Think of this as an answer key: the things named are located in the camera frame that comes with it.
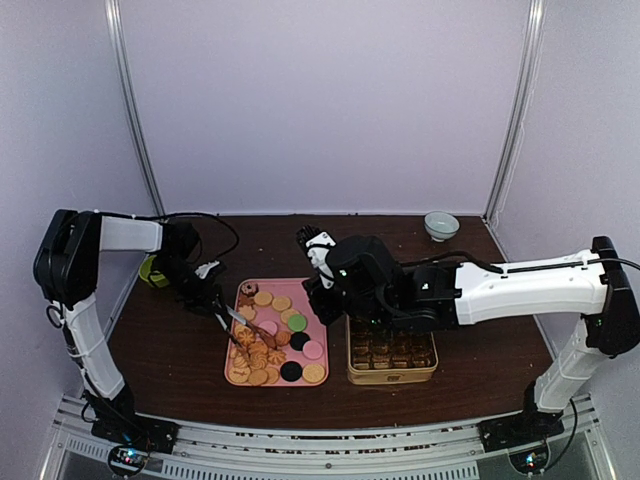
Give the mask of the metal serving tongs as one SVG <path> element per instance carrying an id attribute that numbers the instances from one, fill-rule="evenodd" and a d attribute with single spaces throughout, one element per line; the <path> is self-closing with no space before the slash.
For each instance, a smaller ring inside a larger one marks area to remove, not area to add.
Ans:
<path id="1" fill-rule="evenodd" d="M 245 331 L 251 331 L 255 336 L 259 337 L 268 348 L 274 350 L 277 349 L 277 342 L 272 334 L 265 329 L 254 325 L 228 305 L 220 303 L 219 301 L 214 301 L 212 303 L 212 308 L 219 324 L 236 345 L 239 345 L 240 342 L 234 334 L 233 324 L 241 325 Z"/>

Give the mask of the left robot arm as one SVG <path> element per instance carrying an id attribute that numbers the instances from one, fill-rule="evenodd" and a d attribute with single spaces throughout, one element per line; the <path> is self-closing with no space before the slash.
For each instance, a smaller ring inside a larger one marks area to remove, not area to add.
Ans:
<path id="1" fill-rule="evenodd" d="M 144 433 L 133 395 L 107 345 L 97 310 L 100 256 L 143 252 L 177 292 L 186 309 L 227 321 L 226 302 L 215 283 L 215 262 L 200 274 L 189 259 L 201 238 L 190 212 L 139 217 L 112 212 L 57 210 L 33 265 L 48 301 L 47 314 L 61 329 L 69 356 L 83 377 L 86 397 L 99 421 L 123 444 Z"/>

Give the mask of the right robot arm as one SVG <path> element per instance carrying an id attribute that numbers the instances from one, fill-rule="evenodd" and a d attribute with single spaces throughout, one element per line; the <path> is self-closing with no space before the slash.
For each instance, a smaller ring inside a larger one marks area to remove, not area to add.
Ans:
<path id="1" fill-rule="evenodd" d="M 375 236 L 336 241 L 312 226 L 296 241 L 315 271 L 303 286 L 325 325 L 346 315 L 391 331 L 430 333 L 521 315 L 578 314 L 570 340 L 528 387 L 522 412 L 508 419 L 522 441 L 550 431 L 605 359 L 639 344 L 627 262 L 606 236 L 565 257 L 503 264 L 463 251 L 401 263 Z"/>

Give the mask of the green plastic bowl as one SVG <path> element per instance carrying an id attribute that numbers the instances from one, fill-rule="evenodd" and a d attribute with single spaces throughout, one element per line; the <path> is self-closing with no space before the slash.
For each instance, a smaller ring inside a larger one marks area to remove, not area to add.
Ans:
<path id="1" fill-rule="evenodd" d="M 139 267 L 138 276 L 152 288 L 165 288 L 169 285 L 169 280 L 161 272 L 154 269 L 155 259 L 155 255 L 147 256 Z"/>

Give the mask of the chocolate sprinkle donut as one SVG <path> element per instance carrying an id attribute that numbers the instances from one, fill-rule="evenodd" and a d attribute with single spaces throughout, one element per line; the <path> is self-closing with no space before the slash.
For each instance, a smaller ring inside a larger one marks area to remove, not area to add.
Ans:
<path id="1" fill-rule="evenodd" d="M 240 286 L 240 292 L 246 297 L 254 297 L 259 292 L 259 285 L 256 282 L 244 282 Z"/>

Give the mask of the green sandwich cookie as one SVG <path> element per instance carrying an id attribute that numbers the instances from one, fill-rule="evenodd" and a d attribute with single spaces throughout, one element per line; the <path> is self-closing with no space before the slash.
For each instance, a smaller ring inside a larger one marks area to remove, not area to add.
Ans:
<path id="1" fill-rule="evenodd" d="M 292 332 L 304 332 L 307 328 L 308 322 L 304 315 L 294 314 L 287 320 L 288 328 Z"/>

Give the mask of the beige round biscuit top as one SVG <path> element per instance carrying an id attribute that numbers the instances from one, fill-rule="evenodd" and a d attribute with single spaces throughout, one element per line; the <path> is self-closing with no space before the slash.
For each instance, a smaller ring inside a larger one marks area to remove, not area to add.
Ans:
<path id="1" fill-rule="evenodd" d="M 272 301 L 273 295 L 268 291 L 259 291 L 254 296 L 254 304 L 258 307 L 269 307 Z"/>

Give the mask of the beige round biscuit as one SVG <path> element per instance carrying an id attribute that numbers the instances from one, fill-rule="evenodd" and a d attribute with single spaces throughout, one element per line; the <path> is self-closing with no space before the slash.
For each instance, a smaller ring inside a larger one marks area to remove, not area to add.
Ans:
<path id="1" fill-rule="evenodd" d="M 288 296 L 275 296 L 271 303 L 272 308 L 277 312 L 283 312 L 292 307 L 292 301 Z"/>
<path id="2" fill-rule="evenodd" d="M 269 307 L 272 301 L 273 295 L 268 291 L 259 291 L 254 296 L 254 304 L 258 307 Z"/>

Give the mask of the pink sandwich cookie lower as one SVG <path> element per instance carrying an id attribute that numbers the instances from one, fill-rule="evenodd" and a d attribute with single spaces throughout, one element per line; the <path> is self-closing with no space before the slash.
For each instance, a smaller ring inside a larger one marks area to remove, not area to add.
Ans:
<path id="1" fill-rule="evenodd" d="M 304 343 L 302 352 L 307 359 L 317 360 L 323 357 L 324 348 L 318 341 L 309 340 Z"/>

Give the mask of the pink sandwich cookie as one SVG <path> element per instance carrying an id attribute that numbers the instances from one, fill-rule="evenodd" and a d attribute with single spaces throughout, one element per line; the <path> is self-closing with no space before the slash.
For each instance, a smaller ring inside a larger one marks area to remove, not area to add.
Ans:
<path id="1" fill-rule="evenodd" d="M 278 326 L 276 323 L 274 323 L 273 321 L 267 320 L 264 322 L 261 322 L 259 324 L 259 327 L 261 329 L 263 329 L 264 331 L 268 332 L 270 335 L 275 336 L 276 333 L 278 332 Z"/>
<path id="2" fill-rule="evenodd" d="M 317 360 L 323 357 L 324 348 L 318 341 L 309 340 L 304 343 L 302 352 L 307 359 Z"/>

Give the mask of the gold cookie tin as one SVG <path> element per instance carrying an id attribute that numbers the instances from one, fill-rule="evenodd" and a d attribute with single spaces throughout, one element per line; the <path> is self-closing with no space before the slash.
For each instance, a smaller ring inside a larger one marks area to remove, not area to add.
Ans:
<path id="1" fill-rule="evenodd" d="M 392 332 L 346 319 L 347 376 L 354 385 L 427 382 L 439 358 L 431 333 Z"/>

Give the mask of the black sandwich cookie upper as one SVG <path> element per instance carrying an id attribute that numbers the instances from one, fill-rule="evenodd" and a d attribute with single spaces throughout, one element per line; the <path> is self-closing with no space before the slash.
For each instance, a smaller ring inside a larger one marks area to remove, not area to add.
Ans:
<path id="1" fill-rule="evenodd" d="M 310 340 L 310 336 L 305 332 L 294 332 L 291 335 L 289 346 L 295 351 L 302 351 L 304 345 Z"/>

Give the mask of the black sandwich cookie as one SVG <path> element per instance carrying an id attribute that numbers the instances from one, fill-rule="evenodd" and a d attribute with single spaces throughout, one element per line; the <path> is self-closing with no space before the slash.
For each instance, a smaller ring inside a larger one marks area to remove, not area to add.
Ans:
<path id="1" fill-rule="evenodd" d="M 302 351 L 304 345 L 310 340 L 310 336 L 305 332 L 294 332 L 291 335 L 289 346 L 295 351 Z"/>
<path id="2" fill-rule="evenodd" d="M 286 382 L 296 382 L 302 377 L 303 367 L 295 361 L 288 361 L 280 367 L 280 376 Z"/>

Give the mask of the pink sandwich cookie upper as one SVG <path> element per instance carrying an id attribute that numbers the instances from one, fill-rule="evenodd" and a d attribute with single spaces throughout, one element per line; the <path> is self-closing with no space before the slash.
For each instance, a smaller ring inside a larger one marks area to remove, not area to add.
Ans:
<path id="1" fill-rule="evenodd" d="M 276 323 L 274 323 L 273 321 L 267 320 L 264 322 L 261 322 L 259 324 L 259 327 L 261 329 L 263 329 L 264 331 L 268 332 L 270 335 L 275 336 L 276 333 L 278 332 L 278 326 Z"/>

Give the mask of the pink plastic tray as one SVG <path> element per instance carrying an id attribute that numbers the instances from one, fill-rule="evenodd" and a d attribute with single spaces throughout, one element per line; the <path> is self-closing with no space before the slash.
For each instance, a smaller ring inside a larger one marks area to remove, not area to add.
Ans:
<path id="1" fill-rule="evenodd" d="M 253 322 L 259 326 L 261 322 L 270 320 L 277 324 L 278 332 L 274 336 L 277 342 L 277 349 L 268 348 L 267 345 L 251 331 L 245 331 L 241 325 L 233 324 L 233 330 L 240 344 L 236 345 L 232 339 L 228 343 L 224 376 L 228 383 L 238 387 L 315 387 L 324 383 L 329 375 L 329 342 L 327 338 L 327 329 L 320 323 L 313 313 L 309 303 L 307 294 L 302 286 L 301 278 L 267 278 L 267 279 L 249 279 L 244 282 L 256 282 L 259 285 L 259 291 L 271 292 L 273 298 L 275 296 L 288 296 L 292 301 L 292 307 L 283 312 L 275 311 L 272 306 L 258 307 L 255 304 L 252 307 L 256 310 L 257 315 Z M 237 299 L 242 295 L 240 286 L 237 290 L 235 301 L 235 310 L 238 312 Z M 287 320 L 294 314 L 302 314 L 306 317 L 308 325 L 305 333 L 310 336 L 310 340 L 318 341 L 324 348 L 324 355 L 317 360 L 307 359 L 302 351 L 295 351 L 289 346 L 292 332 L 287 325 Z M 310 384 L 301 377 L 296 382 L 286 382 L 280 376 L 280 367 L 288 361 L 298 362 L 303 368 L 308 364 L 321 364 L 326 369 L 326 378 L 320 384 Z M 232 367 L 249 367 L 251 374 L 248 381 L 244 384 L 233 384 L 227 378 L 227 372 Z"/>

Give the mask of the beige round biscuit corner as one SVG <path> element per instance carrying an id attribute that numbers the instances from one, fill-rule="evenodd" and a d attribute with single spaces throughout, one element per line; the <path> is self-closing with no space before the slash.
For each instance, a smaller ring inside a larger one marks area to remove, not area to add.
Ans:
<path id="1" fill-rule="evenodd" d="M 320 384 L 326 378 L 326 369 L 321 364 L 308 364 L 302 370 L 302 378 L 310 384 Z"/>

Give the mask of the biscuit with pink stick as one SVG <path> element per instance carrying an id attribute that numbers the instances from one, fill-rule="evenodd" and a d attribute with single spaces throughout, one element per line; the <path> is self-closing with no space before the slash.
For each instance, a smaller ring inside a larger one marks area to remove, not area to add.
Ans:
<path id="1" fill-rule="evenodd" d="M 250 374 L 249 367 L 232 366 L 227 372 L 227 378 L 233 384 L 244 384 L 248 381 Z"/>

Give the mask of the black sandwich cookie lower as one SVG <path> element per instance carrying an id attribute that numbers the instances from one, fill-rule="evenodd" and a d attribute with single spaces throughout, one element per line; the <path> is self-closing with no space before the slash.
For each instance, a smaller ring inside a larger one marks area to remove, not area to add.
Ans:
<path id="1" fill-rule="evenodd" d="M 280 376 L 286 382 L 296 382 L 302 377 L 303 367 L 295 361 L 288 361 L 280 367 Z"/>

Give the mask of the pale ceramic bowl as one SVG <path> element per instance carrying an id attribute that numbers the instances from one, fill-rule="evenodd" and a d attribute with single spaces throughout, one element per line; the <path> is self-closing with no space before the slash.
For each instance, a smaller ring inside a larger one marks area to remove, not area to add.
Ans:
<path id="1" fill-rule="evenodd" d="M 460 229 L 458 219 L 446 212 L 433 211 L 424 216 L 424 228 L 435 242 L 444 242 L 453 238 Z"/>

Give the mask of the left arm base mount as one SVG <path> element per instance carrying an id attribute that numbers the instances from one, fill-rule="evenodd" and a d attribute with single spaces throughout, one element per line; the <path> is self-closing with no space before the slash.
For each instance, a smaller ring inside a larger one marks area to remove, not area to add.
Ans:
<path id="1" fill-rule="evenodd" d="M 95 420 L 91 427 L 94 437 L 114 443 L 107 453 L 107 466 L 123 478 L 141 473 L 152 453 L 171 454 L 178 432 L 176 423 L 148 417 L 138 417 L 136 426 Z"/>

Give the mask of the left aluminium frame post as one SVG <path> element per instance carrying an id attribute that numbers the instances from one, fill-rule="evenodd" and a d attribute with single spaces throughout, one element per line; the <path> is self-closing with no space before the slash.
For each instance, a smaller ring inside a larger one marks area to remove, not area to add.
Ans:
<path id="1" fill-rule="evenodd" d="M 136 160 L 154 213 L 156 215 L 164 215 L 166 213 L 166 209 L 161 198 L 159 185 L 152 166 L 136 101 L 122 22 L 121 2 L 117 0 L 106 0 L 104 2 L 104 6 L 107 27 L 120 81 L 126 121 L 131 135 Z"/>

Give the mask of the aluminium frame post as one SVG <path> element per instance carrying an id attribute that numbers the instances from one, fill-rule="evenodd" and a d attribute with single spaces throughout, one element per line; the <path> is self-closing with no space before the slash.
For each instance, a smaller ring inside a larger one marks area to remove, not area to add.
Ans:
<path id="1" fill-rule="evenodd" d="M 166 213 L 166 209 L 161 198 L 159 185 L 152 166 L 136 101 L 122 22 L 121 2 L 117 0 L 106 0 L 104 2 L 104 6 L 107 27 L 120 81 L 126 121 L 131 135 L 136 160 L 154 213 L 156 215 L 164 215 Z"/>
<path id="2" fill-rule="evenodd" d="M 498 224 L 499 215 L 504 209 L 513 174 L 515 173 L 521 143 L 524 138 L 524 121 L 529 102 L 533 95 L 534 83 L 540 61 L 546 4 L 547 2 L 543 0 L 529 2 L 527 24 L 511 113 L 501 149 L 498 168 L 484 213 L 485 221 L 491 226 Z"/>

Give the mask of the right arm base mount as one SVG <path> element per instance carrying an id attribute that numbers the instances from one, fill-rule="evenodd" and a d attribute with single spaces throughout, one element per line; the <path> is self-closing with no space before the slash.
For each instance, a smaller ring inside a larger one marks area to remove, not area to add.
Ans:
<path id="1" fill-rule="evenodd" d="M 543 474 L 553 464 L 548 440 L 564 432 L 558 415 L 523 412 L 484 420 L 477 428 L 486 453 L 506 450 L 514 470 L 529 477 Z"/>

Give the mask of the right aluminium frame post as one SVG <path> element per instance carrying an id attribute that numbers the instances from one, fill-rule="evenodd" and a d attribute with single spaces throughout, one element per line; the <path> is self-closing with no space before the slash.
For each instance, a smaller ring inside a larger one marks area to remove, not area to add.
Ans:
<path id="1" fill-rule="evenodd" d="M 546 4 L 547 2 L 543 0 L 529 2 L 527 24 L 511 113 L 501 149 L 498 168 L 484 213 L 485 221 L 491 226 L 498 224 L 499 215 L 504 209 L 513 174 L 515 173 L 521 143 L 524 138 L 524 121 L 529 102 L 533 95 L 534 83 L 540 61 Z"/>

